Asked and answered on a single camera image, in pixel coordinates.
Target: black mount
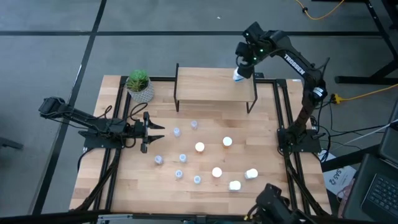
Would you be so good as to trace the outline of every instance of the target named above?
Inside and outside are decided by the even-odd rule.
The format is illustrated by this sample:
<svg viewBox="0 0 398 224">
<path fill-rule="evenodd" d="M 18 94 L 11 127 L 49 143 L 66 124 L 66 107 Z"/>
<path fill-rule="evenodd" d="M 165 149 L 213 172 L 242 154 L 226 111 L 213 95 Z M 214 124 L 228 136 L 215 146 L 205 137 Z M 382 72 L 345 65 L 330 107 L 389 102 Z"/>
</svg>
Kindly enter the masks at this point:
<svg viewBox="0 0 398 224">
<path fill-rule="evenodd" d="M 321 145 L 319 138 L 324 134 L 317 134 L 315 130 L 306 129 L 301 135 L 298 144 L 289 143 L 287 140 L 288 129 L 282 128 L 277 130 L 279 152 L 283 153 L 285 150 L 288 152 L 321 152 Z"/>
</svg>

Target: white plant pot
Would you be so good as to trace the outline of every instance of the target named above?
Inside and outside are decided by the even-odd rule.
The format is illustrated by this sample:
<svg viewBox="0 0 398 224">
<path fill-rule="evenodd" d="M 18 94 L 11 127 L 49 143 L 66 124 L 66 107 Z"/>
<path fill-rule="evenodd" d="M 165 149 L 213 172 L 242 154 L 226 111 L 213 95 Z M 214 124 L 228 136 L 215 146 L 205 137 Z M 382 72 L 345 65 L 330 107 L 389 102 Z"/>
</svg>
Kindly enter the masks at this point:
<svg viewBox="0 0 398 224">
<path fill-rule="evenodd" d="M 149 78 L 148 78 L 148 86 L 144 90 L 139 92 L 134 92 L 127 89 L 127 91 L 130 93 L 132 99 L 138 103 L 148 103 L 155 95 L 154 86 Z"/>
</svg>

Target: potted plant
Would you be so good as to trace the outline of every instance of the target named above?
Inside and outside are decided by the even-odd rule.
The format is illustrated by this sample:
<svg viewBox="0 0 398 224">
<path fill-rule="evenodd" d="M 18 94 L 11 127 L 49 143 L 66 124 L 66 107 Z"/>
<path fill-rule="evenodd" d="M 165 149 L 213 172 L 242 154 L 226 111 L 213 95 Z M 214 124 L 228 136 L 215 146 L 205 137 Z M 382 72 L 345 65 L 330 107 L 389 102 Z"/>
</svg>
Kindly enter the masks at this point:
<svg viewBox="0 0 398 224">
<path fill-rule="evenodd" d="M 154 86 L 145 70 L 131 72 L 126 86 L 132 99 L 138 103 L 148 103 L 154 97 Z"/>
</svg>

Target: wooden shelf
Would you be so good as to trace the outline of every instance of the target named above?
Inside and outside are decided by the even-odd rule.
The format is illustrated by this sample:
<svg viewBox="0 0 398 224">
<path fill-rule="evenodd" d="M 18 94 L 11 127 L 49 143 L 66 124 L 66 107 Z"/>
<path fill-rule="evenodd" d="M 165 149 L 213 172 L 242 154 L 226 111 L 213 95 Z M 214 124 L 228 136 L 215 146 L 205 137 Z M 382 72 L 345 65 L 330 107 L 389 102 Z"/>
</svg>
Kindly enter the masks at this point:
<svg viewBox="0 0 398 224">
<path fill-rule="evenodd" d="M 253 102 L 253 77 L 236 83 L 234 68 L 178 68 L 176 99 Z"/>
</svg>

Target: black floor stripe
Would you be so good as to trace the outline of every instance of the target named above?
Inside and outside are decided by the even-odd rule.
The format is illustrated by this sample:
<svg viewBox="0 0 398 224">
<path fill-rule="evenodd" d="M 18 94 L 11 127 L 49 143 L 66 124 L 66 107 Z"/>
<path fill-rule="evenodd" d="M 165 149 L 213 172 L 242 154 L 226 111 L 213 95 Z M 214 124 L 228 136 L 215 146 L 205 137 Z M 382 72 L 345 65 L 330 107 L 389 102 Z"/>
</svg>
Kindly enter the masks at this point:
<svg viewBox="0 0 398 224">
<path fill-rule="evenodd" d="M 99 31 L 98 25 L 93 31 L 0 31 L 0 36 L 226 36 L 241 35 L 242 31 Z M 343 36 L 343 37 L 372 37 L 382 36 L 378 31 L 285 31 L 289 36 Z"/>
<path fill-rule="evenodd" d="M 95 19 L 95 23 L 94 23 L 92 32 L 96 32 L 98 30 L 98 27 L 100 26 L 100 22 L 101 22 L 102 15 L 104 13 L 105 5 L 106 5 L 106 0 L 102 0 L 101 5 L 99 6 L 99 9 L 98 9 L 97 17 Z M 74 106 L 76 103 L 77 96 L 78 96 L 80 86 L 81 86 L 81 82 L 83 80 L 83 77 L 84 77 L 84 74 L 86 71 L 88 59 L 90 58 L 91 50 L 93 49 L 94 40 L 95 40 L 95 35 L 91 35 L 90 38 L 88 39 L 86 50 L 83 55 L 83 59 L 81 60 L 81 64 L 80 64 L 80 68 L 79 68 L 79 71 L 78 71 L 78 74 L 77 74 L 77 77 L 75 80 L 75 84 L 72 88 L 72 92 L 71 92 L 69 100 L 68 100 L 68 104 L 71 106 Z M 69 123 L 69 121 L 65 120 L 65 119 L 63 119 L 63 122 L 65 122 L 67 124 Z M 32 211 L 33 215 L 39 215 L 42 213 L 45 199 L 47 197 L 47 193 L 50 188 L 51 180 L 54 175 L 55 168 L 57 167 L 57 162 L 58 162 L 58 159 L 59 159 L 59 156 L 61 153 L 62 145 L 63 145 L 65 136 L 66 136 L 66 133 L 68 130 L 67 124 L 62 124 L 60 126 L 60 128 L 58 129 L 57 138 L 56 138 L 56 140 L 53 144 L 52 150 L 51 150 L 52 154 L 50 157 L 50 162 L 45 171 L 45 175 L 44 175 L 42 184 L 40 186 L 40 190 L 37 194 L 37 200 L 33 207 L 33 211 Z"/>
</svg>

